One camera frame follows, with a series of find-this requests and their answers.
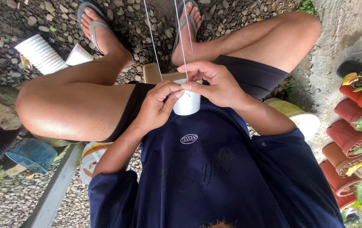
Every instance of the white bucket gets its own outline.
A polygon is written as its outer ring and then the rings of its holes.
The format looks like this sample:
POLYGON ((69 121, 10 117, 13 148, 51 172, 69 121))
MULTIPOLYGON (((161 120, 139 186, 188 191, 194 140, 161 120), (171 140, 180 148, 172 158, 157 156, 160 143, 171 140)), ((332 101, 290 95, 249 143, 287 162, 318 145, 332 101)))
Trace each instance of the white bucket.
POLYGON ((81 156, 82 159, 80 172, 80 178, 83 183, 89 185, 95 166, 111 145, 112 142, 90 142, 85 146, 81 156))
POLYGON ((68 67, 57 52, 39 34, 22 41, 15 46, 15 49, 42 74, 54 73, 68 67))
POLYGON ((70 55, 68 56, 66 64, 74 66, 92 60, 94 60, 94 57, 77 43, 72 49, 70 55))
MULTIPOLYGON (((186 79, 179 79, 174 81, 177 84, 183 84, 186 79)), ((194 114, 195 112, 199 111, 201 106, 201 94, 185 91, 184 95, 174 105, 174 112, 180 116, 186 116, 194 114)))

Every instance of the yellow leaf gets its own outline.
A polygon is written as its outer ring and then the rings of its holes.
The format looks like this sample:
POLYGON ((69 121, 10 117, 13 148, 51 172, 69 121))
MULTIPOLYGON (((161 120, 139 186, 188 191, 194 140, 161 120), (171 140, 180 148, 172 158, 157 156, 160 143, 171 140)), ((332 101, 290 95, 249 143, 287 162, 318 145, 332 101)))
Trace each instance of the yellow leaf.
POLYGON ((358 81, 357 73, 350 73, 343 78, 342 86, 351 85, 355 81, 358 81))
POLYGON ((353 166, 353 167, 351 167, 351 168, 349 168, 346 174, 350 176, 350 175, 353 174, 355 171, 357 171, 357 169, 359 169, 361 166, 362 166, 362 162, 356 164, 355 166, 353 166))

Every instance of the flip-flop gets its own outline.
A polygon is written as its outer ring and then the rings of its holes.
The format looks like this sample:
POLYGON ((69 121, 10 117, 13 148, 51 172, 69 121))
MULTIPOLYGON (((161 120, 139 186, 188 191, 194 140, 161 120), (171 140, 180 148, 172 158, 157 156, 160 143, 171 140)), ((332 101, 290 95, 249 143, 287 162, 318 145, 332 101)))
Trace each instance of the flip-flop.
MULTIPOLYGON (((87 8, 87 7, 92 8, 92 9, 97 13, 97 15, 98 15, 102 20, 105 21, 106 24, 109 24, 107 17, 106 17, 105 14, 102 12, 102 10, 100 10, 100 9, 98 8, 98 6, 94 5, 94 4, 91 3, 91 2, 84 2, 84 3, 81 3, 81 5, 78 7, 78 10, 77 10, 77 21, 78 21, 78 23, 79 23, 80 28, 81 28, 82 31, 84 31, 84 29, 83 29, 82 26, 81 26, 81 18, 82 18, 82 14, 85 13, 85 8, 87 8)), ((104 55, 105 55, 105 53, 103 53, 103 52, 99 49, 99 47, 98 47, 97 39, 96 39, 96 36, 95 36, 95 28, 96 28, 96 27, 101 27, 101 28, 109 31, 110 33, 112 33, 112 34, 118 39, 118 37, 113 33, 112 29, 111 29, 108 25, 106 25, 106 24, 104 24, 104 23, 102 23, 102 22, 94 21, 94 20, 93 20, 93 21, 91 22, 91 24, 90 24, 92 42, 94 43, 94 45, 95 45, 95 47, 98 49, 98 51, 100 51, 100 52, 101 52, 102 54, 104 54, 104 55)), ((129 66, 125 67, 125 69, 123 69, 122 72, 128 72, 128 70, 132 67, 132 65, 133 65, 133 59, 132 59, 132 63, 131 63, 129 66)))
MULTIPOLYGON (((185 0, 185 3, 188 3, 188 2, 192 2, 192 8, 194 7, 198 7, 198 11, 200 12, 200 8, 199 8, 199 5, 194 1, 194 0, 185 0)), ((180 38, 180 30, 186 25, 188 24, 188 21, 192 24, 192 31, 196 37, 196 24, 195 24, 195 21, 194 21, 194 18, 189 15, 190 12, 188 12, 187 16, 180 22, 180 28, 181 29, 178 29, 178 21, 180 20, 180 17, 184 11, 184 0, 181 0, 181 2, 178 4, 177 6, 177 11, 178 11, 178 18, 177 18, 177 22, 175 22, 175 26, 176 26, 176 30, 177 30, 177 36, 175 37, 175 42, 174 42, 174 46, 173 46, 173 52, 171 53, 171 55, 174 54, 174 51, 175 51, 175 48, 177 47, 178 45, 178 42, 179 42, 179 38, 180 38)))

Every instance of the fingernail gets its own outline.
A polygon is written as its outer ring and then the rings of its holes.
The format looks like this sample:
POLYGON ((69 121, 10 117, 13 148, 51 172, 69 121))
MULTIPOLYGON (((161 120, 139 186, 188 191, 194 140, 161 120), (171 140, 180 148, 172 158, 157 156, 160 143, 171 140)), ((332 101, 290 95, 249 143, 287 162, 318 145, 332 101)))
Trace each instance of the fingernail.
POLYGON ((180 97, 182 97, 182 95, 184 95, 184 93, 185 93, 185 90, 177 93, 177 94, 175 95, 175 97, 176 97, 176 98, 180 98, 180 97))
POLYGON ((189 83, 183 83, 181 84, 181 87, 185 90, 191 90, 192 89, 192 85, 189 83))

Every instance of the shirt logo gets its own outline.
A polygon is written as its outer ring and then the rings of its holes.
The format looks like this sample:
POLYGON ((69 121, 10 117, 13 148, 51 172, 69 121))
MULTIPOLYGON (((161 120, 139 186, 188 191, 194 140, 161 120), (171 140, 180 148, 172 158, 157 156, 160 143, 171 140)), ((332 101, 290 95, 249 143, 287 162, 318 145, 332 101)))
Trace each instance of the shirt logo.
POLYGON ((188 134, 188 135, 182 137, 180 141, 182 144, 191 144, 191 143, 195 142, 197 139, 198 139, 198 135, 188 134))

